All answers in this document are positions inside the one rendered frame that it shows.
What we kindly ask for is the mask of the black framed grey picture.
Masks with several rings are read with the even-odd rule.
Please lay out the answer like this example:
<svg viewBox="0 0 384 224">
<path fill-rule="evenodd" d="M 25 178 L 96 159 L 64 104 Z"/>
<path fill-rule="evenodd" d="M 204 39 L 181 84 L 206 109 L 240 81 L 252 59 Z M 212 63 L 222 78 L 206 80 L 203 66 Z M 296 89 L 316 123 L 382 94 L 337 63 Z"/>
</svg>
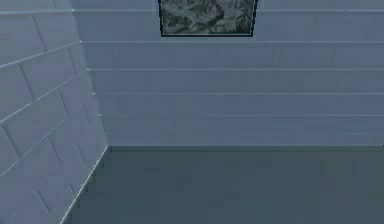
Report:
<svg viewBox="0 0 384 224">
<path fill-rule="evenodd" d="M 158 0 L 162 37 L 252 37 L 258 0 Z"/>
</svg>

